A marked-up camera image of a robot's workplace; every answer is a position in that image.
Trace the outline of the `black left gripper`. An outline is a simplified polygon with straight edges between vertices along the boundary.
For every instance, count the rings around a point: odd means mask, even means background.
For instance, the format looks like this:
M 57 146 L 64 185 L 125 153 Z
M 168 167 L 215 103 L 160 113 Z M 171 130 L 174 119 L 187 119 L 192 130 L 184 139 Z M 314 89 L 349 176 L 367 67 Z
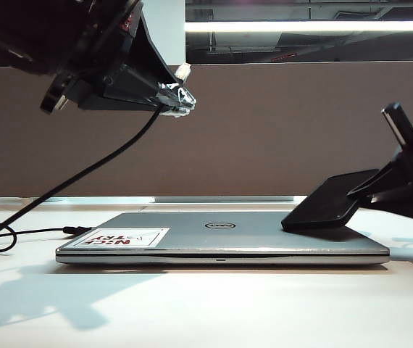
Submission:
M 141 1 L 86 6 L 83 29 L 45 93 L 42 111 L 50 114 L 68 101 L 83 110 L 152 111 L 162 106 L 159 83 L 187 81 L 191 66 L 170 69 L 151 39 Z M 128 54 L 131 67 L 122 66 Z

